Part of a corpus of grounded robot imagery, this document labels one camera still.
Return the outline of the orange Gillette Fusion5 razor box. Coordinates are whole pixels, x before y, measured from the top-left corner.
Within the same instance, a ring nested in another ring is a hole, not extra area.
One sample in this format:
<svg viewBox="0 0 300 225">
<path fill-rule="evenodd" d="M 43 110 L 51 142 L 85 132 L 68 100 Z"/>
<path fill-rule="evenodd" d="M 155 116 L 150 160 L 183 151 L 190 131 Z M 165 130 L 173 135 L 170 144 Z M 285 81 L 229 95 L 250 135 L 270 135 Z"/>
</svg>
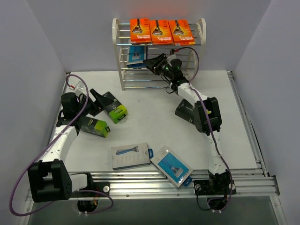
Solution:
<svg viewBox="0 0 300 225">
<path fill-rule="evenodd" d="M 195 44 L 195 39 L 187 20 L 169 20 L 168 24 L 171 29 L 171 34 L 175 46 Z"/>
</svg>

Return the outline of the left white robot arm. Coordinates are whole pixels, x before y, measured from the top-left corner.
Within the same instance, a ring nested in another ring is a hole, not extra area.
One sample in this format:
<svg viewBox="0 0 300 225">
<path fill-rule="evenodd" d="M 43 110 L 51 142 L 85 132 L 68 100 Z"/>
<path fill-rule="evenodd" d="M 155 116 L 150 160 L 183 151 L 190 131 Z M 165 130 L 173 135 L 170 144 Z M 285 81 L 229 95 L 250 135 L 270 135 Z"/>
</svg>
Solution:
<svg viewBox="0 0 300 225">
<path fill-rule="evenodd" d="M 62 109 L 53 140 L 39 160 L 27 170 L 34 202 L 68 200 L 76 191 L 83 196 L 94 193 L 95 184 L 89 172 L 70 175 L 64 164 L 85 116 L 98 115 L 113 103 L 111 98 L 100 95 L 94 89 L 90 93 L 94 101 L 83 93 L 68 92 L 61 96 Z"/>
</svg>

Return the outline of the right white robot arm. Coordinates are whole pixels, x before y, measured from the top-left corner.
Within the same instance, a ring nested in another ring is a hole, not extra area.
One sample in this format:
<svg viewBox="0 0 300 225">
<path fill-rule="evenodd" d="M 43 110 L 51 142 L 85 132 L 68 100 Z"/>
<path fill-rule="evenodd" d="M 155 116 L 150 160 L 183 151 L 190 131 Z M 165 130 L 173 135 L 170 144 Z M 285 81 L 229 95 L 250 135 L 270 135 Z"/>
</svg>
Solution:
<svg viewBox="0 0 300 225">
<path fill-rule="evenodd" d="M 202 191 L 207 195 L 233 195 L 236 193 L 231 171 L 222 156 L 220 129 L 222 118 L 218 100 L 207 97 L 192 86 L 181 69 L 182 61 L 173 54 L 164 53 L 143 60 L 146 68 L 155 75 L 163 77 L 172 91 L 193 106 L 194 125 L 206 141 L 208 154 L 209 181 Z"/>
</svg>

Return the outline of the Harry's blade cartridge pack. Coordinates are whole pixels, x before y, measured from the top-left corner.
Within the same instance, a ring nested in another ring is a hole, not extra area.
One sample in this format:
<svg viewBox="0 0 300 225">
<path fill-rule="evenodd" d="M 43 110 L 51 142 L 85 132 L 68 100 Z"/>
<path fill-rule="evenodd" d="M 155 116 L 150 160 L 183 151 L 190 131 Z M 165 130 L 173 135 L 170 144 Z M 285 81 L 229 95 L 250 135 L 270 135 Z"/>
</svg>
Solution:
<svg viewBox="0 0 300 225">
<path fill-rule="evenodd" d="M 169 147 L 164 146 L 150 161 L 176 188 L 187 187 L 191 183 L 193 169 Z"/>
</svg>

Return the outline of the grey Harry's box blue razor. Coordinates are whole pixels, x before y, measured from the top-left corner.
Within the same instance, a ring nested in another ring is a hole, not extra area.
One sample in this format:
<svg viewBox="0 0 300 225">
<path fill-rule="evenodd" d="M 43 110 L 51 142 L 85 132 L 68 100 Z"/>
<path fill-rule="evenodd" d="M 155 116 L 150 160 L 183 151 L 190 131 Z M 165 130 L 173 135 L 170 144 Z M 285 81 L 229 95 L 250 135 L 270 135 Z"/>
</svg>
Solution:
<svg viewBox="0 0 300 225">
<path fill-rule="evenodd" d="M 111 148 L 112 169 L 129 169 L 151 164 L 153 150 L 148 148 L 147 143 L 131 144 Z"/>
</svg>

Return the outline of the small orange Gillette razor box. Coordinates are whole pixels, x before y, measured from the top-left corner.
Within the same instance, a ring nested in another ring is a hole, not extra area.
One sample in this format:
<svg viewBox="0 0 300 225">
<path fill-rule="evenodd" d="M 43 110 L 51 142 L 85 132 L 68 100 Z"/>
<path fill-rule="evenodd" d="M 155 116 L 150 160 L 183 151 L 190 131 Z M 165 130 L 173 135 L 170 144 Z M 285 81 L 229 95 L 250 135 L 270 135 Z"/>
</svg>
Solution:
<svg viewBox="0 0 300 225">
<path fill-rule="evenodd" d="M 150 44 L 150 21 L 146 18 L 130 19 L 130 41 L 132 44 Z"/>
</svg>

